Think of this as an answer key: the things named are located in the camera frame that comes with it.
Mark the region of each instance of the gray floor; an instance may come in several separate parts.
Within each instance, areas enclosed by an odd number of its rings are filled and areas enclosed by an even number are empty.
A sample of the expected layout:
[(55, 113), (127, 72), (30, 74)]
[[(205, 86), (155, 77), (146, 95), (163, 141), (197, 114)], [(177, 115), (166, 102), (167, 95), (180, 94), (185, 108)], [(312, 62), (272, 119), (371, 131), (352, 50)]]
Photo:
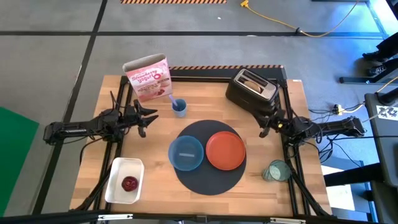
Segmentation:
[[(291, 31), (251, 14), (240, 7), (240, 2), (228, 0), (227, 4), (215, 6), (122, 6), (118, 0), (109, 0), (100, 30)], [(92, 30), (100, 4), (101, 0), (0, 1), (0, 30)], [(353, 3), (250, 0), (250, 5), (305, 31), (322, 32), (339, 22)], [(391, 23), (387, 26), (389, 32), (398, 28)], [(378, 32), (378, 29), (367, 6), (360, 3), (336, 31)], [(50, 152), (50, 147), (41, 141), (42, 131), (45, 125), (62, 118), (88, 38), (0, 36), (3, 74), (0, 106), (41, 124), (6, 215), (27, 214), (32, 208)], [(103, 75), (122, 75), (123, 63), (159, 52), (166, 54), (171, 66), (281, 64), (288, 78), (303, 80), (310, 108), (329, 109), (335, 103), (350, 107), (380, 86), (341, 85), (337, 79), (360, 76), (372, 65), (360, 60), (361, 54), (375, 50), (380, 41), (347, 37), (97, 37), (72, 120), (92, 118)], [(367, 118), (364, 108), (354, 115)], [(370, 135), (369, 124), (365, 126)], [(63, 148), (44, 212), (68, 210), (83, 144), (78, 142)], [(363, 160), (365, 164), (378, 161), (372, 139), (342, 141), (341, 146), (353, 159)], [(346, 158), (338, 149), (333, 156)]]

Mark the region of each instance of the wooden table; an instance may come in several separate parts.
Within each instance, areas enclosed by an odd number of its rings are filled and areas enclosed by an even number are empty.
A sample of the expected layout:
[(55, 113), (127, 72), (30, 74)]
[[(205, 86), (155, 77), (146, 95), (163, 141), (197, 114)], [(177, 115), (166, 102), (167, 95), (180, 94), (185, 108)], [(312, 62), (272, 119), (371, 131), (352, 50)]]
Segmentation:
[[(114, 94), (118, 92), (120, 79), (118, 75), (104, 77), (94, 116), (111, 107), (109, 91)], [(143, 107), (159, 110), (159, 118), (146, 129), (146, 138), (140, 138), (133, 127), (124, 138), (121, 153), (121, 157), (140, 158), (144, 163), (141, 198), (132, 205), (112, 204), (113, 212), (292, 216), (288, 184), (266, 182), (261, 177), (262, 170), (270, 162), (283, 160), (280, 135), (270, 131), (266, 138), (259, 138), (260, 128), (252, 115), (225, 98), (227, 85), (173, 82), (174, 97), (184, 98), (188, 103), (187, 117), (182, 119), (174, 116), (168, 97), (142, 104)], [(292, 108), (298, 115), (309, 117), (302, 82), (288, 80), (288, 88)], [(220, 195), (200, 195), (188, 190), (177, 179), (167, 156), (169, 144), (181, 130), (203, 119), (214, 119), (230, 125), (246, 145), (247, 164), (241, 180)], [(81, 204), (98, 182), (105, 145), (105, 142), (99, 141), (85, 149), (70, 208)], [(300, 147), (300, 153), (307, 188), (316, 201), (331, 213), (317, 150), (304, 145)], [(297, 186), (295, 189), (298, 208), (303, 213), (301, 194)], [(101, 208), (104, 208), (104, 197), (101, 203)]]

